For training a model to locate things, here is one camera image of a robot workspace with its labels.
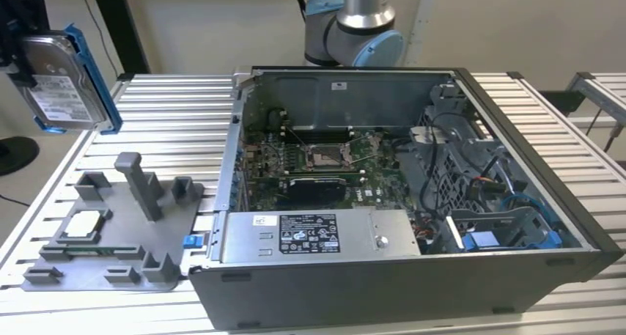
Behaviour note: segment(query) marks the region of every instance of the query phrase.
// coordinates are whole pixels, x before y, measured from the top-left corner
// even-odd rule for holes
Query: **aluminum extrusion table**
[[[626,249],[626,173],[523,79],[474,74],[548,166]],[[77,194],[84,170],[121,180],[119,152],[143,167],[201,182],[195,232],[211,228],[213,193],[232,106],[229,76],[135,76],[112,94],[125,121],[115,136],[82,133],[0,248],[0,329],[4,334],[187,334],[213,331],[191,283],[172,292],[24,292],[21,274],[38,257]],[[187,250],[181,269],[203,259]],[[626,257],[586,283],[560,286],[524,313],[409,323],[279,331],[273,334],[626,334]]]

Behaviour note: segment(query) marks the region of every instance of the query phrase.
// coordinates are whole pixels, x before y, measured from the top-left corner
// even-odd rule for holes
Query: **blue cable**
[[[527,194],[511,194],[507,198],[504,198],[500,202],[499,202],[499,209],[502,211],[507,210],[507,203],[511,199],[514,198],[523,198],[523,199],[527,199],[540,210],[540,215],[543,216],[543,218],[548,219],[550,217],[550,214],[547,213],[547,209],[546,209],[546,206],[536,200],[534,199],[531,196],[528,196]]]

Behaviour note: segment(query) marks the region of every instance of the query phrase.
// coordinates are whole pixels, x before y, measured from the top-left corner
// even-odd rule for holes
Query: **blue plastic latch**
[[[467,252],[478,250],[476,244],[474,243],[474,240],[471,239],[470,235],[464,235],[460,240],[463,241],[463,247],[466,248]]]
[[[304,15],[315,15],[323,12],[341,9],[343,0],[308,0],[305,2]]]
[[[547,233],[546,239],[542,243],[536,245],[538,249],[559,249],[563,242],[560,236],[558,236],[556,231],[550,231]]]
[[[204,237],[201,235],[187,235],[183,239],[184,249],[200,249],[203,248]]]

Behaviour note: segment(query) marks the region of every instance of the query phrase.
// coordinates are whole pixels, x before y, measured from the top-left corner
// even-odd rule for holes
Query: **circuit board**
[[[392,141],[380,130],[352,130],[341,143],[305,143],[299,137],[295,143],[275,133],[259,132],[247,137],[249,211],[359,206],[415,211]],[[297,199],[295,186],[300,186]]]

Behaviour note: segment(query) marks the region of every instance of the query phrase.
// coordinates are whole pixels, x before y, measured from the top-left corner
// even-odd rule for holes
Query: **hard drive label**
[[[92,122],[85,104],[70,78],[33,75],[37,86],[29,89],[48,120]]]
[[[339,228],[335,214],[280,216],[280,252],[339,253]]]

